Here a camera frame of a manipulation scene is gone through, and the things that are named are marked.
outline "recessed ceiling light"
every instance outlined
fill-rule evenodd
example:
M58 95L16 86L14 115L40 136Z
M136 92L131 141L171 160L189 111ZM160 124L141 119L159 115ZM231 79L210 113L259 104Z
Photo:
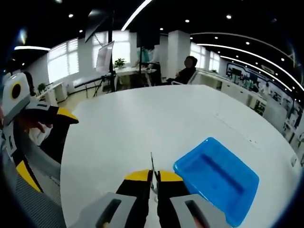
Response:
M264 57L261 57L257 54L254 54L254 53L251 53L249 51L245 51L245 50L242 50L242 49L238 49L238 48L235 48L235 47L229 47L229 46L224 46L224 45L218 45L218 44L197 44L199 46L209 46L209 47L220 47L220 48L228 48L228 49L231 49L231 50L236 50L236 51L241 51L241 52L244 52L244 53L247 53L247 54L250 54L252 56L255 56L255 57L258 57L272 65L274 65L275 67L277 67L278 69L282 70L285 74L287 74L303 91L304 91L304 87L290 74L288 73L286 70L284 70L283 68L281 68L279 65L275 64L274 62L271 62L270 60L264 58Z

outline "potted plant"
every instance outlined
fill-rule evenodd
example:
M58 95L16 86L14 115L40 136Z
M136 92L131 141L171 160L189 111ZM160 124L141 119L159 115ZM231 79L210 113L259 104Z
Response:
M41 83L40 85L38 85L38 91L39 93L41 93L42 91L44 91L46 89L47 85L45 83Z
M114 63L114 67L115 67L115 68L117 67L118 69L123 68L124 65L125 65L125 59L124 59L124 58L119 58L119 59L117 59L117 60L115 61L115 63Z

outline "window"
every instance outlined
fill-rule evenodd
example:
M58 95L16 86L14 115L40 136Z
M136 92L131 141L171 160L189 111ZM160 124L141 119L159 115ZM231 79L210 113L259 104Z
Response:
M195 43L191 43L190 47L190 55L198 59L198 63L196 67L198 68L205 68L205 54L206 49L202 46L199 46Z
M219 72L219 55L213 51L210 52L209 70L216 70Z
M96 34L97 38L93 36L93 68L96 68L98 51L101 45L108 43L108 33L101 32ZM126 63L131 62L131 45L130 45L130 33L129 31L113 31L113 40L115 40L113 47L113 63L118 58L124 58Z
M78 40L73 39L51 49L47 56L49 82L55 82L79 72Z

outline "white pillar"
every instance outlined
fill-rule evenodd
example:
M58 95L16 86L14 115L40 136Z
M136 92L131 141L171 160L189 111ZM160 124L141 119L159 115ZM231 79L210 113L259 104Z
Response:
M178 30L170 32L168 38L167 78L174 78L177 72L185 68L184 61L189 55L190 34Z

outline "monitor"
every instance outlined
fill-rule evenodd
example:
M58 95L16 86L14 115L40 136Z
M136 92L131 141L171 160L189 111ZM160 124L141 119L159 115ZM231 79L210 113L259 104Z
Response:
M98 51L96 72L106 75L110 71L110 62L112 57L114 41L104 45Z
M242 71L238 70L238 69L235 69L235 68L232 68L232 74L233 75L237 75L237 76L241 76L242 75Z

